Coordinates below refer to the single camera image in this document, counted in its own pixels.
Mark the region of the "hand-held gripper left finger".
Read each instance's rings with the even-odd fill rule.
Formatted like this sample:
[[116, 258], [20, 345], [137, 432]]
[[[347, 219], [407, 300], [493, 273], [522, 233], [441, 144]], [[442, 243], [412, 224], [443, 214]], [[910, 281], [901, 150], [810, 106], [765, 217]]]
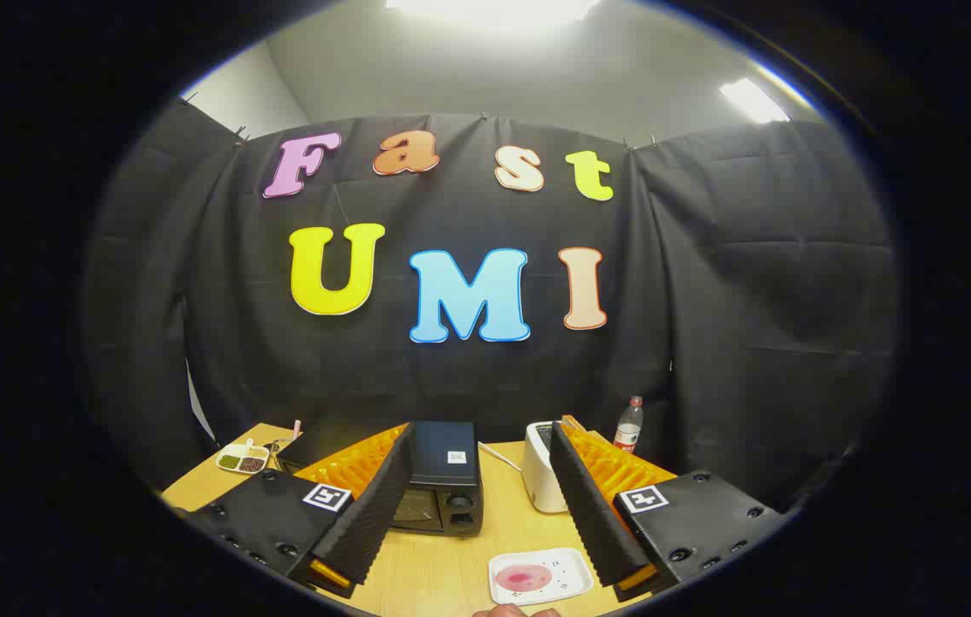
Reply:
[[414, 437], [413, 422], [314, 425], [186, 520], [283, 578], [351, 597], [408, 487]]

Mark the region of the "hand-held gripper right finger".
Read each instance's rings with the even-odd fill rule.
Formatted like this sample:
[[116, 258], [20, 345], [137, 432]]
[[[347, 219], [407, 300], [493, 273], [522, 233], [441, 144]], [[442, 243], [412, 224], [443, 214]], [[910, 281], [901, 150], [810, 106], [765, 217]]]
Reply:
[[715, 473], [674, 474], [568, 422], [550, 427], [550, 465], [600, 583], [619, 601], [719, 570], [784, 523]]

